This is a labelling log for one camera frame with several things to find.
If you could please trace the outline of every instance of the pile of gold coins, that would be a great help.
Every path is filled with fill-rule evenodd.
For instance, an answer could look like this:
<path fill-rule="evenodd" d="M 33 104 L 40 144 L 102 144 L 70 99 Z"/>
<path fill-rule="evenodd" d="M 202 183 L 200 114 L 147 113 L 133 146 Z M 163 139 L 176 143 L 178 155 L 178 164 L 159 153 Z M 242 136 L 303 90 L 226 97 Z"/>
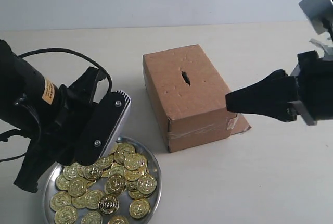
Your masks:
<path fill-rule="evenodd" d="M 102 190 L 90 190 L 101 178 L 107 178 Z M 55 224 L 73 224 L 79 209 L 89 209 L 81 224 L 103 224 L 103 216 L 109 216 L 108 224 L 129 224 L 123 215 L 117 215 L 118 197 L 125 191 L 133 199 L 129 214 L 135 219 L 145 217 L 150 211 L 147 200 L 155 191 L 156 178 L 149 174 L 147 158 L 136 153 L 130 143 L 116 143 L 111 153 L 90 166 L 74 163 L 64 166 L 56 179 L 59 190 L 50 200 L 55 211 Z"/>

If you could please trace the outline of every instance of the orange label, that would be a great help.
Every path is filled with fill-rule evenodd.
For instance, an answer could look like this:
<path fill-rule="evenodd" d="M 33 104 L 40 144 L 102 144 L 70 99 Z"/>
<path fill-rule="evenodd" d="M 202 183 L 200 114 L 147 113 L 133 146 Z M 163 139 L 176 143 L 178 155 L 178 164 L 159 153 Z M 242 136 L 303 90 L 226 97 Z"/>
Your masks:
<path fill-rule="evenodd" d="M 54 85 L 46 78 L 44 79 L 45 79 L 45 89 L 42 99 L 51 105 L 54 99 L 54 92 L 55 92 Z"/>

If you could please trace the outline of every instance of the metal tray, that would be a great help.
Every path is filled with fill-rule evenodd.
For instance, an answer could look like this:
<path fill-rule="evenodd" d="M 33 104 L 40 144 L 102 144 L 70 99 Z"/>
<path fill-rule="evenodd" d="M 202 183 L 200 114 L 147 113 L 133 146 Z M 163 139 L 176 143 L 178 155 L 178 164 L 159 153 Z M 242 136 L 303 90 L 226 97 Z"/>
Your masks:
<path fill-rule="evenodd" d="M 125 216 L 129 220 L 130 224 L 131 223 L 147 224 L 150 221 L 150 219 L 152 218 L 153 214 L 155 213 L 155 211 L 158 207 L 160 198 L 161 198 L 162 184 L 161 184 L 160 167 L 158 165 L 156 158 L 154 157 L 154 154 L 149 149 L 147 149 L 145 146 L 143 146 L 141 143 L 139 143 L 138 141 L 133 140 L 131 138 L 127 138 L 127 137 L 119 137 L 117 142 L 118 143 L 128 142 L 128 143 L 132 144 L 135 147 L 137 153 L 143 154 L 147 158 L 149 173 L 151 175 L 155 176 L 155 178 L 157 180 L 157 187 L 156 187 L 154 193 L 149 198 L 147 198 L 147 200 L 150 203 L 150 212 L 144 218 L 136 220 L 130 216 L 129 207 L 130 207 L 130 203 L 133 201 L 133 199 L 130 198 L 127 191 L 125 191 L 118 197 L 119 209 L 110 216 L 103 216 L 103 224 L 107 224 L 108 221 L 114 215 Z M 43 204 L 43 208 L 44 208 L 44 219 L 45 219 L 46 224 L 54 224 L 55 212 L 50 208 L 49 201 L 50 201 L 51 197 L 58 192 L 58 189 L 56 188 L 56 178 L 58 177 L 58 175 L 61 174 L 61 172 L 62 172 L 62 165 L 57 164 L 54 167 L 54 169 L 52 170 L 50 176 L 48 177 L 46 186 L 45 186 L 45 189 L 43 192 L 42 204 Z M 101 178 L 89 189 L 90 190 L 100 189 L 104 192 L 104 184 L 106 183 L 106 181 L 107 181 L 107 178 Z M 86 209 L 86 208 L 78 209 L 79 217 L 78 217 L 77 221 L 75 222 L 75 224 L 80 224 L 82 217 L 85 214 L 87 214 L 89 211 L 91 211 L 91 210 Z"/>

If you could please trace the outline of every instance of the table surface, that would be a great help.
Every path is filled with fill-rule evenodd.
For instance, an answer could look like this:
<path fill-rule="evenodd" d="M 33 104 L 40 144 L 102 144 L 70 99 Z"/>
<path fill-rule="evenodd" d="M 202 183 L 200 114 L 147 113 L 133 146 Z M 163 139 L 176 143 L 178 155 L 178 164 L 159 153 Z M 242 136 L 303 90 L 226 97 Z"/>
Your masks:
<path fill-rule="evenodd" d="M 332 122 L 308 127 L 300 118 L 282 123 L 246 115 L 252 129 L 199 147 L 169 154 L 163 144 L 142 74 L 142 55 L 200 44 L 233 89 L 255 83 L 276 69 L 290 73 L 297 53 L 315 49 L 307 22 L 220 26 L 0 32 L 13 51 L 64 47 L 82 52 L 111 74 L 133 107 L 123 135 L 155 154 L 162 171 L 162 197 L 152 224 L 331 223 L 333 219 Z M 79 58 L 45 54 L 27 60 L 55 84 L 69 85 L 87 67 Z M 96 100 L 107 83 L 102 83 Z M 9 129 L 4 122 L 0 131 Z M 0 157 L 21 154 L 28 142 L 1 143 Z M 36 194 L 12 183 L 22 160 L 0 164 L 2 223 L 43 223 L 40 179 Z"/>

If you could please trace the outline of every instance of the metal plate with holes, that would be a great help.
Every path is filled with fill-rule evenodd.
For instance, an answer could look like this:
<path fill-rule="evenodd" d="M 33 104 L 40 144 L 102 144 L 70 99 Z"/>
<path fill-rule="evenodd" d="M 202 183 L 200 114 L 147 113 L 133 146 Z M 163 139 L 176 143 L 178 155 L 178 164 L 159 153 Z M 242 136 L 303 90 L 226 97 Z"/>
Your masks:
<path fill-rule="evenodd" d="M 118 197 L 119 209 L 110 216 L 103 216 L 103 224 L 107 224 L 108 221 L 111 219 L 111 217 L 114 215 L 126 216 L 126 218 L 129 220 L 130 224 L 131 223 L 137 223 L 137 224 L 148 223 L 150 221 L 150 219 L 152 218 L 153 214 L 155 213 L 155 211 L 158 207 L 160 198 L 161 198 L 162 184 L 161 184 L 160 167 L 159 167 L 158 162 L 157 162 L 156 158 L 154 157 L 153 153 L 150 150 L 148 150 L 145 146 L 143 146 L 141 143 L 139 143 L 138 141 L 130 139 L 130 138 L 126 138 L 126 137 L 120 137 L 120 138 L 118 138 L 117 142 L 118 143 L 128 142 L 128 143 L 134 145 L 136 152 L 143 154 L 147 158 L 149 173 L 156 178 L 157 188 L 154 191 L 154 193 L 149 198 L 147 198 L 150 203 L 150 212 L 143 219 L 136 220 L 130 216 L 129 207 L 130 207 L 130 203 L 133 201 L 133 199 L 129 197 L 127 190 L 126 190 Z M 58 177 L 58 175 L 61 174 L 61 171 L 62 171 L 62 165 L 60 165 L 60 164 L 55 165 L 54 169 L 51 171 L 50 176 L 47 179 L 47 183 L 46 183 L 46 186 L 45 186 L 45 189 L 43 192 L 42 203 L 43 203 L 43 208 L 44 208 L 44 217 L 45 217 L 44 219 L 45 219 L 46 224 L 54 224 L 55 212 L 51 210 L 51 208 L 49 206 L 49 201 L 50 201 L 51 197 L 58 192 L 58 190 L 56 188 L 56 178 Z M 89 189 L 90 190 L 100 189 L 100 190 L 104 191 L 104 184 L 106 183 L 106 180 L 107 180 L 107 178 L 101 178 Z M 85 214 L 87 214 L 88 212 L 89 212 L 89 210 L 86 208 L 78 210 L 79 218 L 77 219 L 75 224 L 80 224 L 82 217 Z"/>

